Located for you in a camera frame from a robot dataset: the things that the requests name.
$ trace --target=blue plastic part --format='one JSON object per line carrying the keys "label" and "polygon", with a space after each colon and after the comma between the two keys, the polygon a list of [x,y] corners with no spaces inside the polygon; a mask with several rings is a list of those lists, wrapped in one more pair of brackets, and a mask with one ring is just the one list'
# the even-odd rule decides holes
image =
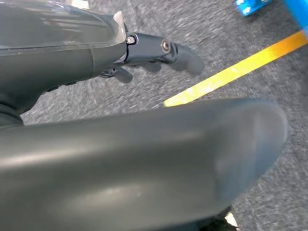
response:
{"label": "blue plastic part", "polygon": [[308,0],[285,0],[285,4],[308,36]]}
{"label": "blue plastic part", "polygon": [[248,16],[271,1],[272,0],[236,0],[236,5],[242,15]]}

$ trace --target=carpeted floor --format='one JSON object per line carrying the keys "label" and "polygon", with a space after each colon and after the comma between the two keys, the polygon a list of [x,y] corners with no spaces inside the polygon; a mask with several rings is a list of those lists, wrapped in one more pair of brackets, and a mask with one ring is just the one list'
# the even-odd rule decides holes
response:
{"label": "carpeted floor", "polygon": [[[243,18],[233,0],[90,0],[105,13],[122,10],[131,31],[163,35],[196,49],[199,77],[164,67],[133,70],[132,83],[95,78],[42,96],[26,124],[97,117],[161,107],[163,101],[298,31],[282,1]],[[308,48],[303,47],[203,97],[257,97],[279,102],[291,138],[273,170],[234,204],[242,231],[308,230]]]}

